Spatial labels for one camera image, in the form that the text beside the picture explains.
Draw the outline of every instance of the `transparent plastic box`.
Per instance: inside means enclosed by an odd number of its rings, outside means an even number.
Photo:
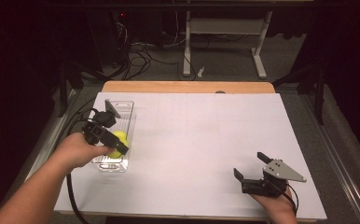
[[[132,151],[132,136],[136,121],[136,116],[132,113],[133,102],[110,101],[110,103],[120,114],[121,118],[116,118],[117,123],[107,130],[111,133],[115,131],[123,131],[126,133],[129,150],[127,154],[118,159],[111,159],[107,156],[99,156],[94,158],[92,163],[96,164],[97,168],[101,172],[126,172],[128,170],[129,159]]]

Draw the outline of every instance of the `human arm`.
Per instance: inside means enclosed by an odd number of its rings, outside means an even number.
[[[0,223],[48,223],[66,175],[111,151],[89,145],[83,133],[69,135],[0,209]]]
[[[285,192],[291,197],[290,189],[287,187]],[[275,224],[294,224],[297,223],[294,214],[293,204],[283,195],[277,198],[269,198],[259,195],[250,194],[250,196],[260,203],[267,211],[267,215]]]

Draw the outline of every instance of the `forearm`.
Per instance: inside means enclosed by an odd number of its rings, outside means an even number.
[[[0,210],[0,223],[48,223],[69,171],[47,161]]]

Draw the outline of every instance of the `yellow ball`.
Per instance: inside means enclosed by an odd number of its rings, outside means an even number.
[[[113,132],[113,135],[115,135],[117,138],[119,138],[119,141],[122,142],[126,147],[128,147],[126,133],[124,133],[123,131],[115,131],[115,132]],[[107,156],[111,159],[118,159],[118,158],[122,157],[122,154],[114,148],[114,152],[108,154]]]

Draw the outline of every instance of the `white tabletop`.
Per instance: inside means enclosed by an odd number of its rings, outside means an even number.
[[[277,93],[100,92],[104,100],[134,101],[136,115],[126,173],[100,173],[94,164],[72,172],[78,209],[89,214],[264,219],[263,208],[242,194],[233,168],[259,179],[258,151],[281,159],[307,183],[290,181],[298,218],[326,219],[282,99]],[[72,207],[65,181],[55,206]]]

